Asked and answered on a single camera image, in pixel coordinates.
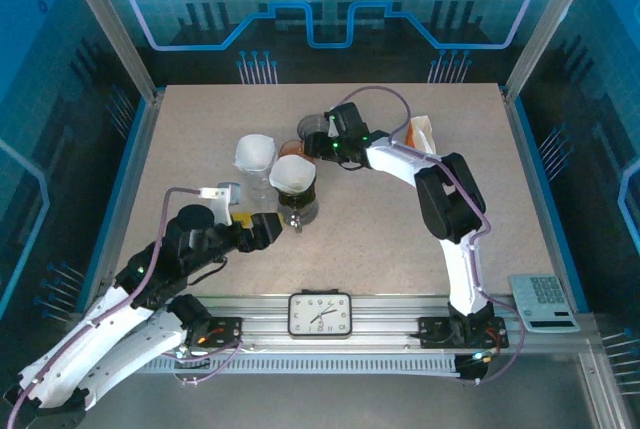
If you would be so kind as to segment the orange coffee filter box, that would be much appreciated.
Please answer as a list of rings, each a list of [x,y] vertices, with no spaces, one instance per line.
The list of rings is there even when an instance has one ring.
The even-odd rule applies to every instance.
[[[428,116],[415,116],[410,119],[404,144],[427,154],[437,153]]]

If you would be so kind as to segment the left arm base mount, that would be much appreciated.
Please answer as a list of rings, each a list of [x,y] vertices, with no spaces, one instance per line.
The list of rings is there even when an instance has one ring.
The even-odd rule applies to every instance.
[[[240,341],[243,319],[241,317],[207,317],[191,322],[181,345],[189,350],[196,348],[220,348]]]

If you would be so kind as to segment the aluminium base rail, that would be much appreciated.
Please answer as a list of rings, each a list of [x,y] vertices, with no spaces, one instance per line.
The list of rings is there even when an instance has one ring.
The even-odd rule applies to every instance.
[[[244,348],[264,353],[417,352],[420,344],[410,335],[416,331],[418,319],[448,314],[444,296],[354,296],[350,336],[300,338],[288,333],[287,295],[200,295],[198,299],[214,316],[242,318]]]

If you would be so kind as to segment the grey calculator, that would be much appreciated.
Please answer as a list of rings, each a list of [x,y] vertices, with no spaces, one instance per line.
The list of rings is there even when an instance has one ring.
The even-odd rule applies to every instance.
[[[557,276],[512,275],[509,283],[516,308],[529,332],[571,334],[581,330]]]

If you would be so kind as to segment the rectangular white clock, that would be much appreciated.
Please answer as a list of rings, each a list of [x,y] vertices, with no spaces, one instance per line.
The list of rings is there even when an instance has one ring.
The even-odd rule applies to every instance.
[[[349,337],[353,331],[351,296],[339,291],[292,294],[287,331],[294,338]]]

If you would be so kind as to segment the white paper filter stack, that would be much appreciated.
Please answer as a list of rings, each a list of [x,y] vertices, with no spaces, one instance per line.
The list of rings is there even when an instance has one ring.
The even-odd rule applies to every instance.
[[[272,166],[276,156],[273,138],[263,134],[248,134],[236,145],[234,165],[242,171],[266,171]]]

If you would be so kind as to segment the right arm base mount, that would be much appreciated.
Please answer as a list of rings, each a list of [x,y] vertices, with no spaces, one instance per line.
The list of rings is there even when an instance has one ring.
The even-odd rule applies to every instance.
[[[481,322],[465,334],[460,323],[449,317],[421,317],[417,332],[411,337],[420,342],[422,349],[500,349],[510,345],[504,320],[493,317]]]

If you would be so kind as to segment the grey translucent dripper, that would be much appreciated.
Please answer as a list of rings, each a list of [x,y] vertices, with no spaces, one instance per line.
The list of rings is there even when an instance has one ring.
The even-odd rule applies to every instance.
[[[329,123],[323,114],[311,114],[303,117],[297,126],[297,134],[301,141],[315,134],[327,134]]]

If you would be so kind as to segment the aluminium frame post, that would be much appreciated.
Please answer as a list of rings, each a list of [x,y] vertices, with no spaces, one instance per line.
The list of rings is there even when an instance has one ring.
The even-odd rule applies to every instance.
[[[148,105],[158,91],[111,0],[85,0],[136,89]]]
[[[541,59],[574,0],[549,0],[518,58],[503,90],[504,102],[512,104]]]

